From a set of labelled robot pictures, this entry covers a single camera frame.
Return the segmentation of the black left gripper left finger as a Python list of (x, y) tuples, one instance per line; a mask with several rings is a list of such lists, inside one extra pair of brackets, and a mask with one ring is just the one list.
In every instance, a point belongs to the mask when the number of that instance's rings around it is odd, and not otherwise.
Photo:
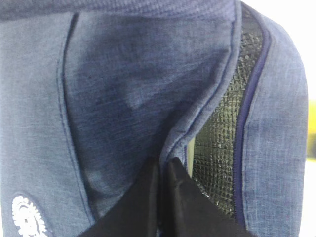
[(155, 237), (158, 222), (159, 166), (146, 159), (135, 182), (114, 207), (81, 237)]

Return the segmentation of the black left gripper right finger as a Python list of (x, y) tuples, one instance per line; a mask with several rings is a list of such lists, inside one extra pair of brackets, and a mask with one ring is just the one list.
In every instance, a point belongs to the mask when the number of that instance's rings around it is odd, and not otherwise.
[(175, 157), (164, 170), (164, 236), (252, 237), (253, 234), (213, 205)]

